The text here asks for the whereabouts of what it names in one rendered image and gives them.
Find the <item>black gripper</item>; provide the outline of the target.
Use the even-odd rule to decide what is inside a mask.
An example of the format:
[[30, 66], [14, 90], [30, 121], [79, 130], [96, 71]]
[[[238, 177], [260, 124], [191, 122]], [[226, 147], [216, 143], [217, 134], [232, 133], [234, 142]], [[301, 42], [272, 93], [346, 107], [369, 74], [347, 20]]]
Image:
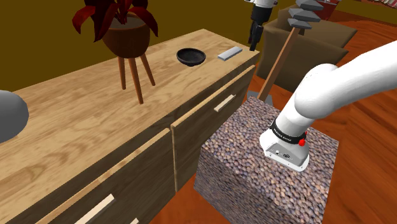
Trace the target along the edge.
[[257, 43], [260, 41], [264, 22], [268, 22], [270, 15], [272, 13], [272, 8], [263, 8], [257, 5], [253, 6], [251, 12], [251, 28], [248, 43], [250, 44], [249, 50], [255, 51]]

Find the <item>grey flat remote control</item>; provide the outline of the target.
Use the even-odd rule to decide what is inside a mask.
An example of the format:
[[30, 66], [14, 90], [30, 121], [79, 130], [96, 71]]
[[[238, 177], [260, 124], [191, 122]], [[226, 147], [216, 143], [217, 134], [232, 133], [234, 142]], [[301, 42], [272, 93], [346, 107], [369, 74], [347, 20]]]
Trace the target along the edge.
[[226, 61], [242, 51], [242, 48], [235, 46], [218, 55], [218, 58]]

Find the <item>brown sofa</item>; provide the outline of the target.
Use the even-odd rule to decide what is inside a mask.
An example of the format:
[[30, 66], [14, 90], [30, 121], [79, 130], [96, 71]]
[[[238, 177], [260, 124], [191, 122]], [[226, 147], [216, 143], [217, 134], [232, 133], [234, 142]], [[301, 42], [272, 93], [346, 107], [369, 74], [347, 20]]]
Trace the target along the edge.
[[[263, 26], [263, 48], [256, 75], [266, 79], [292, 30], [288, 10], [279, 10], [278, 18]], [[308, 71], [319, 64], [337, 64], [347, 53], [344, 46], [357, 30], [327, 20], [312, 22], [309, 30], [299, 32], [278, 74], [275, 84], [294, 92]]]

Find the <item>black bowl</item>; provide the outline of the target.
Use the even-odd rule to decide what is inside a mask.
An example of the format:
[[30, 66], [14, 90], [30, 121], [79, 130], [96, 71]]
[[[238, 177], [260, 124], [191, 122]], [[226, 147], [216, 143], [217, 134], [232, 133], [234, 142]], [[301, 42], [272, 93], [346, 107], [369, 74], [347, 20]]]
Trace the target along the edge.
[[176, 57], [180, 63], [186, 66], [197, 66], [206, 59], [206, 54], [196, 48], [183, 48], [178, 50]]

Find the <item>red plant in brown pot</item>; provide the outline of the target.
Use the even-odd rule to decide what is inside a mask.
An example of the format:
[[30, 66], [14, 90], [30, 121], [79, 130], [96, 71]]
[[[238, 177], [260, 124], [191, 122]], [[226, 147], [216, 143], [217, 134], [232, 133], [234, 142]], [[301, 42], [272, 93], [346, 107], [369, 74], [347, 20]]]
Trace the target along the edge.
[[84, 0], [85, 7], [72, 19], [77, 32], [91, 18], [94, 22], [94, 41], [102, 40], [118, 57], [122, 88], [126, 89], [125, 59], [129, 61], [137, 98], [143, 103], [143, 95], [136, 66], [140, 58], [152, 85], [155, 80], [146, 58], [150, 33], [158, 35], [158, 24], [147, 10], [148, 0]]

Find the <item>pebble patterned robot stand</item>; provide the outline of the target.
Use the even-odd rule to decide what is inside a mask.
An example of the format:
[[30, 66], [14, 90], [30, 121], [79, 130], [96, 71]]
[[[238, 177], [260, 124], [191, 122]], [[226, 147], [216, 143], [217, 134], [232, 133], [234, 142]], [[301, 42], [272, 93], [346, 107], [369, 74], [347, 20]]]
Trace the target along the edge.
[[309, 164], [291, 170], [260, 146], [279, 113], [250, 97], [202, 145], [194, 189], [231, 224], [322, 224], [338, 141], [309, 128]]

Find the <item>wooden chest of drawers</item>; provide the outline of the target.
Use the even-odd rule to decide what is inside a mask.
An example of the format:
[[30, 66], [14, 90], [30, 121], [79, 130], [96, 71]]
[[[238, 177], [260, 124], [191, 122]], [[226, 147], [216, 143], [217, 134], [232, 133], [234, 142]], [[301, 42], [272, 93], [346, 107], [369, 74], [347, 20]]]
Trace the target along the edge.
[[[235, 46], [201, 29], [149, 47], [155, 85], [136, 63], [142, 104], [121, 89], [116, 59], [19, 90], [29, 121], [0, 144], [0, 224], [149, 224], [176, 192], [172, 123], [201, 105], [220, 118], [242, 101], [259, 53], [218, 58]], [[205, 61], [180, 63], [183, 48]]]

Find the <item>grey rounded object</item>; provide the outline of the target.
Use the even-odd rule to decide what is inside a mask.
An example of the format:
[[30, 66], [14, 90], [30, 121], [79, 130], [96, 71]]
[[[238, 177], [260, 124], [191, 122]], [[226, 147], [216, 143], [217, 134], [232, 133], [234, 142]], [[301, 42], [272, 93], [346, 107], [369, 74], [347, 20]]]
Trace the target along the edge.
[[17, 94], [0, 90], [0, 143], [17, 136], [27, 125], [29, 110]]

